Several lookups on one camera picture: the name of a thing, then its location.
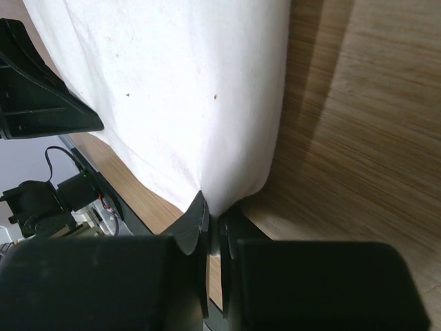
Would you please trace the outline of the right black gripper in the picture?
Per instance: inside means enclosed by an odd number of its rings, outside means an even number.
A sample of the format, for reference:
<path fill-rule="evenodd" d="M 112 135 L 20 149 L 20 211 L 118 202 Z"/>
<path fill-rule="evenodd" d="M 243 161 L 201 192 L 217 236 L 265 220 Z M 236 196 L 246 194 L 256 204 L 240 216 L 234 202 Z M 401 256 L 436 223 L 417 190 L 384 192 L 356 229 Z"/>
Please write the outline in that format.
<path fill-rule="evenodd" d="M 1 19 L 1 138 L 102 131 L 98 114 L 45 64 L 25 26 Z"/>

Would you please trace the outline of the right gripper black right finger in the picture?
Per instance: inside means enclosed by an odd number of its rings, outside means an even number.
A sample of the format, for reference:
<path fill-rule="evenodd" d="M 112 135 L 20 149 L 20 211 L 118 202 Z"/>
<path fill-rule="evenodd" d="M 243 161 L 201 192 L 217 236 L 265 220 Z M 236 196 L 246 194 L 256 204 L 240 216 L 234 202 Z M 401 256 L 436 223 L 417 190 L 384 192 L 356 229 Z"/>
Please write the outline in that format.
<path fill-rule="evenodd" d="M 230 330 L 428 330 L 400 253 L 385 243 L 276 241 L 238 206 L 219 219 Z"/>

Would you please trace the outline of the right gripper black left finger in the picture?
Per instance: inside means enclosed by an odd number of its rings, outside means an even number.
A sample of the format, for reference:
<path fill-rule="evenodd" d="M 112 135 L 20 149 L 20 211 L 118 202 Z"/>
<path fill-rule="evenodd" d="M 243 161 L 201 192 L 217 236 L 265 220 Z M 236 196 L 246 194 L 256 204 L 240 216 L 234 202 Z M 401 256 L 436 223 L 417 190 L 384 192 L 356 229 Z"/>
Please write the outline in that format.
<path fill-rule="evenodd" d="M 2 330 L 202 330 L 209 209 L 158 235 L 32 239 L 1 260 Z"/>

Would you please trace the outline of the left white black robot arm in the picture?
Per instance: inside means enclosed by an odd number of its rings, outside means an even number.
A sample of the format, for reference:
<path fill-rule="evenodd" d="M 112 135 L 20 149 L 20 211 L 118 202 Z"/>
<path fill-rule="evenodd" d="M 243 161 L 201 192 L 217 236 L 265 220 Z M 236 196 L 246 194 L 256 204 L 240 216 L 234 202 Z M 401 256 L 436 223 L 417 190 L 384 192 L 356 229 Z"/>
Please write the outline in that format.
<path fill-rule="evenodd" d="M 1 194 L 1 202 L 6 202 L 12 212 L 8 218 L 11 224 L 17 224 L 23 238 L 28 238 L 38 233 L 37 225 L 51 217 L 58 217 L 66 213 L 67 205 L 61 201 L 57 190 L 52 184 L 54 170 L 49 158 L 50 150 L 65 153 L 77 169 L 82 173 L 84 167 L 75 159 L 73 154 L 65 148 L 50 146 L 45 149 L 44 157 L 48 164 L 50 176 L 48 180 L 28 180 L 17 187 L 6 190 Z"/>

